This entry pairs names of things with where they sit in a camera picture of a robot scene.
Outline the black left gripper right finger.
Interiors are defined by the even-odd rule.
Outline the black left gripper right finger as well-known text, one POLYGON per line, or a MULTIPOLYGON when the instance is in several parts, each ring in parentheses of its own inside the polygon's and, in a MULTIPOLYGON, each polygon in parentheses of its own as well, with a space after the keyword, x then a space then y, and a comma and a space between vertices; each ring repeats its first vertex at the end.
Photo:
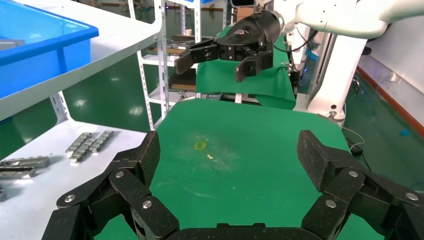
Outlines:
POLYGON ((424 198, 371 172, 348 151, 322 144, 310 131, 298 136, 297 157, 321 194, 301 227, 322 240, 338 237, 351 215, 365 220, 386 240, 424 237, 424 198))

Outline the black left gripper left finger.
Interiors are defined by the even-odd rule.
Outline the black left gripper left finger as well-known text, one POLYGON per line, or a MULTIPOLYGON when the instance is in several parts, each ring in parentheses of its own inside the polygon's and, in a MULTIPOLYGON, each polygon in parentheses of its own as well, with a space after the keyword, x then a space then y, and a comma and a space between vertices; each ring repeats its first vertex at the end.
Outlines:
POLYGON ((150 190, 160 154, 156 131, 118 152, 101 174, 58 198, 42 239, 92 240, 119 215, 140 240, 168 239, 179 221, 150 190))

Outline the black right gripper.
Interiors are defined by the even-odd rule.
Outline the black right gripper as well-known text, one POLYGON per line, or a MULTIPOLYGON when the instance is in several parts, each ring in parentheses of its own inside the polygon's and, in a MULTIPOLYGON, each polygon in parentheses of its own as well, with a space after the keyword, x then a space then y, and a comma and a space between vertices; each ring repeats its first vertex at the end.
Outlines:
POLYGON ((274 66, 274 47, 282 31, 282 17, 264 10, 251 14, 232 26, 222 37, 208 38, 189 46, 175 60, 178 75, 194 64, 227 60, 240 62, 235 68, 235 80, 243 82, 274 66))

